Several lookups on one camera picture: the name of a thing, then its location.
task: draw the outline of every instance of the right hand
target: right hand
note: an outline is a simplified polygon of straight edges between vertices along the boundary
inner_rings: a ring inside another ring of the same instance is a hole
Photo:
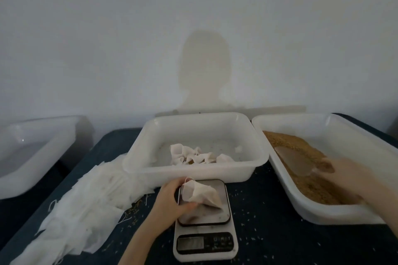
[[[364,196],[366,196],[369,190],[380,184],[370,169],[348,158],[324,158],[322,161],[331,164],[335,172],[326,173],[315,170],[318,176],[363,198],[365,198]]]

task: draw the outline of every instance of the filled tea bag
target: filled tea bag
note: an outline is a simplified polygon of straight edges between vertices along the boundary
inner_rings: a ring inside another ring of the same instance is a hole
[[[212,207],[222,207],[222,202],[216,189],[195,180],[190,180],[182,185],[181,197],[186,202],[198,202]]]

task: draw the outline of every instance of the grain pile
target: grain pile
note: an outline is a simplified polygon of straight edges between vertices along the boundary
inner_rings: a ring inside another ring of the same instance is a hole
[[[263,131],[272,147],[286,147],[297,152],[301,155],[310,159],[315,163],[316,167],[320,170],[331,170],[330,165],[321,161],[325,155],[317,149],[311,147],[304,139],[287,135],[282,133]],[[324,180],[320,177],[311,174],[310,176],[297,176],[286,163],[281,159],[287,172],[293,179],[297,188],[304,196],[308,197],[312,201],[327,204],[327,205],[344,205],[344,204],[355,204],[355,201],[337,188],[331,182]]]

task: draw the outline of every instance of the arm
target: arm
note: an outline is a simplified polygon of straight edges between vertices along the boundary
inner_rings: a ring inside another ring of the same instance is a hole
[[[119,265],[144,264],[157,236],[172,225],[178,217],[197,207],[197,203],[194,202],[178,205],[174,199],[176,189],[185,180],[185,177],[177,178],[161,187],[152,210],[132,237]]]
[[[360,195],[391,228],[398,237],[398,197],[371,170],[350,159],[324,159],[331,164],[334,173],[316,170],[320,177],[343,189]]]

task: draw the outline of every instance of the white plastic tray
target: white plastic tray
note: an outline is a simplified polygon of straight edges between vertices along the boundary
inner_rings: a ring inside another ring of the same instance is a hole
[[[231,156],[235,162],[170,166],[170,145],[201,147],[203,153]],[[235,147],[242,146],[241,153]],[[149,186],[177,177],[243,182],[269,153],[249,119],[241,113],[202,113],[157,117],[148,121],[123,161],[128,172],[138,172]]]
[[[32,188],[76,139],[78,117],[35,119],[0,131],[0,199]]]
[[[252,120],[269,150],[270,162],[293,207],[316,224],[377,224],[384,221],[366,205],[323,205],[305,197],[272,149],[263,130],[296,135],[328,157],[348,157],[371,168],[398,192],[398,149],[334,114],[263,115]]]

